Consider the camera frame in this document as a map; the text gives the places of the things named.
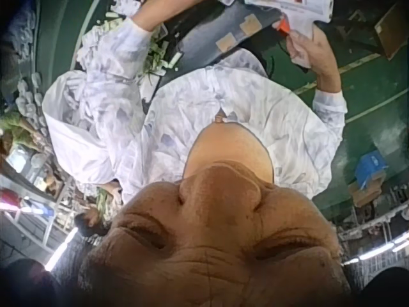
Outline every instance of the green floor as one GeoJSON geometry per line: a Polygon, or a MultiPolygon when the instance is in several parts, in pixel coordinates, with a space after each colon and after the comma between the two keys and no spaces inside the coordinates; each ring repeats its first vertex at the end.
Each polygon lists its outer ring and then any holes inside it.
{"type": "MultiPolygon", "coordinates": [[[[44,89],[72,62],[84,19],[92,0],[41,0],[42,14],[38,37],[38,71],[43,74],[44,89]]],[[[99,1],[91,20],[101,19],[108,0],[99,1]]],[[[315,197],[314,202],[330,219],[351,203],[347,185],[354,178],[359,158],[374,149],[385,157],[388,177],[409,167],[408,138],[408,47],[404,46],[392,61],[373,57],[367,51],[350,49],[345,43],[330,41],[342,73],[344,96],[349,113],[344,130],[344,141],[332,165],[333,179],[328,189],[315,197]]],[[[263,57],[269,69],[274,67],[272,79],[291,90],[300,91],[301,98],[311,105],[314,89],[303,86],[315,81],[314,75],[303,73],[294,66],[287,54],[276,45],[264,46],[263,57]]]]}

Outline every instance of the wrinkled skin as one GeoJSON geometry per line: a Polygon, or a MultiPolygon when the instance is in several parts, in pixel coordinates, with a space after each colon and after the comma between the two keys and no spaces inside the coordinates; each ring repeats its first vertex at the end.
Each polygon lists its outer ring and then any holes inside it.
{"type": "Polygon", "coordinates": [[[307,198],[223,162],[143,189],[82,270],[115,306],[345,306],[338,256],[307,198]]]}

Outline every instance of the hand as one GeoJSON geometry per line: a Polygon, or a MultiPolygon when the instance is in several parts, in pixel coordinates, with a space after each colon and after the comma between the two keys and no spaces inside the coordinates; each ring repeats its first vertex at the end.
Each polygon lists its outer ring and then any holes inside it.
{"type": "Polygon", "coordinates": [[[44,139],[43,135],[42,135],[41,133],[37,132],[37,131],[34,131],[34,132],[31,134],[31,136],[33,137],[33,139],[39,140],[39,141],[41,141],[41,140],[44,139]]]}
{"type": "Polygon", "coordinates": [[[308,54],[311,69],[317,74],[317,88],[328,93],[341,91],[341,76],[338,65],[325,33],[313,25],[313,39],[291,31],[287,36],[287,50],[291,58],[298,56],[294,43],[303,48],[308,54]]]}
{"type": "Polygon", "coordinates": [[[142,29],[152,32],[159,24],[203,0],[149,0],[132,17],[142,29]]]}

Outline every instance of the sleeve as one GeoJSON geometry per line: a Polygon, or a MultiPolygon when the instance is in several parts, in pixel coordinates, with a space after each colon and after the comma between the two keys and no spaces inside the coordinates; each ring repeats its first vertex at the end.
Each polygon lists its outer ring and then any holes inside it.
{"type": "Polygon", "coordinates": [[[150,36],[126,19],[101,39],[87,70],[83,98],[115,172],[144,123],[136,79],[143,72],[150,36]]]}
{"type": "Polygon", "coordinates": [[[345,126],[345,114],[348,112],[343,93],[325,93],[316,90],[313,100],[313,110],[329,131],[336,136],[337,147],[342,141],[345,126]]]}
{"type": "Polygon", "coordinates": [[[342,92],[333,94],[316,90],[313,111],[320,123],[308,120],[304,130],[305,149],[317,174],[317,181],[311,184],[309,198],[324,191],[331,182],[331,163],[343,139],[348,110],[342,92]]]}
{"type": "Polygon", "coordinates": [[[18,112],[8,112],[0,118],[0,129],[8,130],[13,126],[19,126],[21,114],[18,112]]]}

